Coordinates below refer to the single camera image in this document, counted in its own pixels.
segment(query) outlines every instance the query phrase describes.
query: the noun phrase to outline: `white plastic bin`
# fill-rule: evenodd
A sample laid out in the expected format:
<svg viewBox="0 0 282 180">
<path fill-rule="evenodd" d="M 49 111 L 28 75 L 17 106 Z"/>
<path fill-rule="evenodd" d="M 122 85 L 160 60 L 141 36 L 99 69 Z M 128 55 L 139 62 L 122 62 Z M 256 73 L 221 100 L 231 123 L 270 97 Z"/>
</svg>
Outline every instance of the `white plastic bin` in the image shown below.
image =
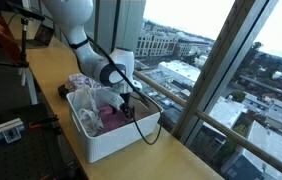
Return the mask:
<svg viewBox="0 0 282 180">
<path fill-rule="evenodd" d="M 89 163 L 93 163 L 141 139 L 141 135 L 134 123 L 122 126 L 100 136 L 90 137 L 84 130 L 84 122 L 79 120 L 76 113 L 77 110 L 75 110 L 72 105 L 73 96 L 74 93 L 67 94 L 70 108 L 70 121 L 79 139 L 81 150 Z M 135 106 L 135 119 L 137 120 L 142 134 L 146 136 L 152 133 L 160 117 L 157 107 L 152 102 L 148 102 L 149 108 L 147 108 L 139 100 L 133 98 L 130 98 L 129 104 Z"/>
</svg>

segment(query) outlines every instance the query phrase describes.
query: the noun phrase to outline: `pink cloth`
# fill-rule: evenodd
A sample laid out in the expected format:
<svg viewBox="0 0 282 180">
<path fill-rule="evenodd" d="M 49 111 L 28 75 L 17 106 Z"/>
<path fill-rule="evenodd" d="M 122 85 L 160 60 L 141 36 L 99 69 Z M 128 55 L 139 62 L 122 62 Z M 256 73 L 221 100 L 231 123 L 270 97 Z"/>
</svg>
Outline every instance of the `pink cloth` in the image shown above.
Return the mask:
<svg viewBox="0 0 282 180">
<path fill-rule="evenodd" d="M 101 121 L 103 123 L 103 129 L 100 130 L 96 136 L 100 136 L 126 125 L 126 117 L 122 111 L 117 110 L 115 114 L 112 114 L 112 108 L 109 105 L 99 107 L 98 109 L 99 117 L 101 117 Z"/>
</svg>

